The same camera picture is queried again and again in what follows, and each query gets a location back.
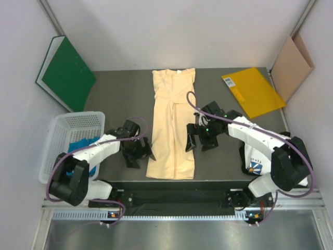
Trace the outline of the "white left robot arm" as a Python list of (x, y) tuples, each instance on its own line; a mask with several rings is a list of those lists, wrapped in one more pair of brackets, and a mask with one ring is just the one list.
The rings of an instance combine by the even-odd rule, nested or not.
[(93, 180), (90, 171), (111, 155), (121, 152), (129, 168), (138, 168), (138, 160), (154, 160), (149, 139), (132, 118), (103, 134), (88, 146), (58, 155), (46, 185), (46, 198), (78, 206), (84, 201), (113, 206), (118, 194), (106, 181)]

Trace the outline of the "white t shirt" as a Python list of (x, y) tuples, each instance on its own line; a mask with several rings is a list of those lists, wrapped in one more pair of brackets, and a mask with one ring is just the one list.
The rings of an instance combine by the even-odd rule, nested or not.
[(290, 191), (299, 184), (307, 186), (312, 167), (300, 138), (259, 133), (256, 139), (255, 135), (246, 135), (244, 147), (239, 151), (243, 173), (259, 176), (250, 183), (249, 189), (261, 180), (283, 191)]

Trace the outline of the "cream yellow t shirt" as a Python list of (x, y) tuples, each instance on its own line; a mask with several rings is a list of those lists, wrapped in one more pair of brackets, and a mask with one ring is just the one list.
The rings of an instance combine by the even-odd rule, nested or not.
[(154, 70), (155, 105), (153, 110), (152, 152), (155, 159), (147, 165), (146, 177), (166, 180), (194, 178), (195, 160), (186, 152), (187, 125), (195, 123), (193, 108), (186, 95), (194, 90), (196, 71)]

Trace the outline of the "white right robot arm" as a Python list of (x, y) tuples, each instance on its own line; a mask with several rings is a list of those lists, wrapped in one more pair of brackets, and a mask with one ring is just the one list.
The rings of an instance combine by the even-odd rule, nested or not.
[(197, 123), (187, 124), (185, 151), (196, 148), (199, 137), (202, 151), (218, 147), (217, 136), (226, 134), (244, 143), (245, 170), (256, 176), (240, 196), (243, 206), (255, 206), (272, 192), (287, 194), (298, 185), (307, 185), (314, 177), (313, 167), (304, 142), (299, 137), (262, 129), (241, 113), (224, 112), (216, 102), (195, 109)]

